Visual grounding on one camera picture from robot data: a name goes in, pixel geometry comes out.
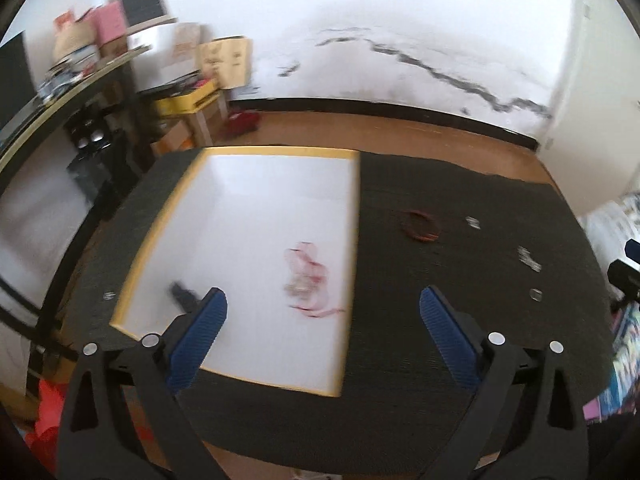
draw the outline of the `white door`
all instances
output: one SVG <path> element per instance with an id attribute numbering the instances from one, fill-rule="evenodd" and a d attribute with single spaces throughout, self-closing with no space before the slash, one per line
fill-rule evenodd
<path id="1" fill-rule="evenodd" d="M 640 163 L 640 38 L 616 0 L 584 0 L 577 56 L 540 159 L 574 214 L 628 190 Z"/>

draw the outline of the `white board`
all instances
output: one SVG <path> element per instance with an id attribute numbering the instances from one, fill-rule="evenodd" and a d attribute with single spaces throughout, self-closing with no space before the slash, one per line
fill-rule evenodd
<path id="1" fill-rule="evenodd" d="M 208 148 L 147 235 L 111 323 L 137 339 L 162 333 L 180 314 L 173 282 L 199 297 L 216 286 L 228 316 L 203 368 L 338 396 L 357 211 L 357 152 Z M 304 277 L 309 269 L 314 279 Z"/>

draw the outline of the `wooden floor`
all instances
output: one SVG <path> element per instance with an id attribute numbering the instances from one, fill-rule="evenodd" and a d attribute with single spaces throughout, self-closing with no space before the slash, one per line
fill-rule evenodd
<path id="1" fill-rule="evenodd" d="M 553 185 L 536 154 L 526 148 L 445 126 L 383 117 L 265 112 L 257 131 L 219 144 L 289 144 L 437 158 L 479 173 Z"/>

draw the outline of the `black mat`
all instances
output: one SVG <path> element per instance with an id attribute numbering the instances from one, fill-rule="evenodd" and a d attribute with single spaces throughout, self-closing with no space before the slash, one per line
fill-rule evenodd
<path id="1" fill-rule="evenodd" d="M 108 326 L 136 250 L 195 150 L 159 161 L 119 211 L 68 308 L 78 348 L 131 341 Z M 439 452 L 469 401 L 454 386 L 418 315 L 437 285 L 488 331 L 516 344 L 564 344 L 582 402 L 610 370 L 603 278 L 571 211 L 551 186 L 459 166 L 362 153 L 358 263 L 342 396 L 325 398 L 200 371 L 179 400 L 200 436 L 233 452 L 338 473 L 417 472 Z M 400 210 L 437 216 L 433 244 L 408 238 Z M 466 216 L 479 220 L 476 230 Z M 518 259 L 527 248 L 536 273 Z M 541 302 L 529 291 L 542 291 Z"/>

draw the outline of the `computer monitor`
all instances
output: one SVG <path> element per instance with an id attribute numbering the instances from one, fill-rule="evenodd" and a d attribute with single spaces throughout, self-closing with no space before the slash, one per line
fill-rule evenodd
<path id="1" fill-rule="evenodd" d="M 35 95 L 21 32 L 0 46 L 0 130 Z"/>

